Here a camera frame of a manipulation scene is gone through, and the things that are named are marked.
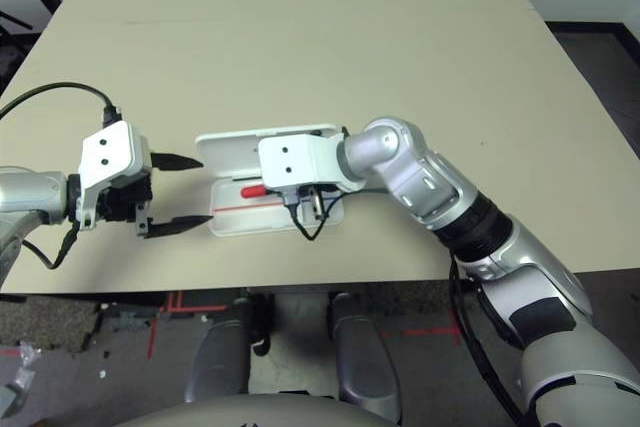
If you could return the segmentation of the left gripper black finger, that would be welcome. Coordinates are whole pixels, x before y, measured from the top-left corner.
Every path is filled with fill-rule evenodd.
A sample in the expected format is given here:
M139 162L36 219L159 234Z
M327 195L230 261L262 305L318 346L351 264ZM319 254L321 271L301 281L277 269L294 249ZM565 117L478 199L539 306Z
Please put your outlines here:
M190 215L174 217L169 222L154 224L153 219L148 217L145 222L138 225L138 236L144 239L151 239L178 235L206 224L212 219L213 217L209 215Z
M151 163L160 171L184 171L203 167L196 159L172 153L152 152Z

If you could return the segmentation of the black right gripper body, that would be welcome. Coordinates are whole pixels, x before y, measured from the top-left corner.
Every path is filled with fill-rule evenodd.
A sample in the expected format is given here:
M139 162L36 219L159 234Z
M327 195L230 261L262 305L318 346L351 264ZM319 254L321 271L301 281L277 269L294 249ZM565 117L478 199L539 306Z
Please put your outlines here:
M309 200L315 218L328 218L330 206L339 198L342 191L334 184L304 184L285 187L281 199L292 218L299 217L303 200Z

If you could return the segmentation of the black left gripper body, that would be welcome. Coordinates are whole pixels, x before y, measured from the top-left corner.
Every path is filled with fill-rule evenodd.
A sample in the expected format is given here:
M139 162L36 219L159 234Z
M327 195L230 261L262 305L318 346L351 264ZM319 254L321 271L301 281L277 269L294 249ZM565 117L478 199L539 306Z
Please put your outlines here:
M146 175L126 186L110 187L99 197L97 215L106 222L133 223L136 234L149 234L151 217L148 207L153 198L151 177Z

